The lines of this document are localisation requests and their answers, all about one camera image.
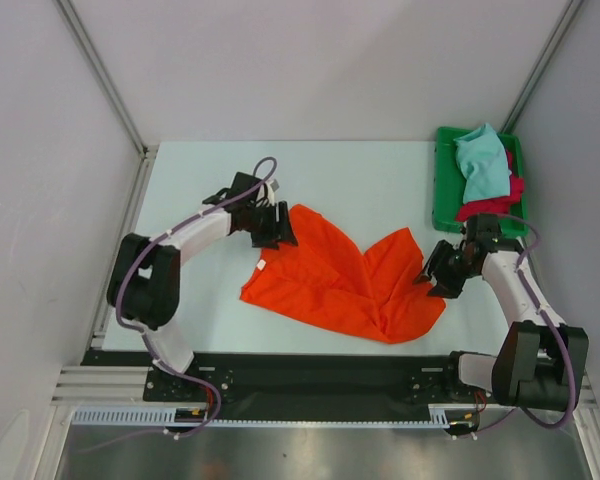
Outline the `orange t shirt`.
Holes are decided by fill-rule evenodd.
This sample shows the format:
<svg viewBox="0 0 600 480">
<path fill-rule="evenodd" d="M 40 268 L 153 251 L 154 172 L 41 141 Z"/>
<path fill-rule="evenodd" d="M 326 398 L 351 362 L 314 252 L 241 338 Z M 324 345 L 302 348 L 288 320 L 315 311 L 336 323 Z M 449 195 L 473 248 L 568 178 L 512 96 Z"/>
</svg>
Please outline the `orange t shirt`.
<svg viewBox="0 0 600 480">
<path fill-rule="evenodd" d="M 415 283 L 423 254 L 401 228 L 366 251 L 318 212 L 295 205 L 297 245 L 264 249 L 241 301 L 324 330 L 400 344 L 426 335 L 443 314 L 430 284 Z"/>
</svg>

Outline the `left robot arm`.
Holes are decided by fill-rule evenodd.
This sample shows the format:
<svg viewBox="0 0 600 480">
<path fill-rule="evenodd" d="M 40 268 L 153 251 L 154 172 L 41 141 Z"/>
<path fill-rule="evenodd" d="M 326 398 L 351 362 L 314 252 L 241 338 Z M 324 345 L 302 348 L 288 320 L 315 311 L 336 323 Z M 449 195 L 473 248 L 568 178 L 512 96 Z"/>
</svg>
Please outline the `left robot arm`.
<svg viewBox="0 0 600 480">
<path fill-rule="evenodd" d="M 275 199 L 277 182 L 238 172 L 230 186 L 202 201 L 201 208 L 155 236 L 129 233 L 118 248 L 107 303 L 117 324 L 138 333 L 152 361 L 168 373 L 166 387 L 177 398 L 194 397 L 200 374 L 191 369 L 194 352 L 175 320 L 181 269 L 212 243 L 235 232 L 250 234 L 254 248 L 297 246 L 285 201 Z"/>
</svg>

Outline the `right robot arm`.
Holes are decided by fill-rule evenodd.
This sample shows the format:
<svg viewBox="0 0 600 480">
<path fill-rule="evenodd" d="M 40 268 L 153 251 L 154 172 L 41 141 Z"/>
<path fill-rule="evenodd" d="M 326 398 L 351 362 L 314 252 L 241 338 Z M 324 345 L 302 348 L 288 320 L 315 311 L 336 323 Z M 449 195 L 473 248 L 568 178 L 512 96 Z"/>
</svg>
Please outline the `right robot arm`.
<svg viewBox="0 0 600 480">
<path fill-rule="evenodd" d="M 430 284 L 428 296 L 451 300 L 479 277 L 495 294 L 508 325 L 498 354 L 453 353 L 454 368 L 441 376 L 442 391 L 464 401 L 479 388 L 503 406 L 570 414 L 579 400 L 589 338 L 549 305 L 533 278 L 528 248 L 504 235 L 500 219 L 498 214 L 469 217 L 461 242 L 439 241 L 414 280 Z"/>
</svg>

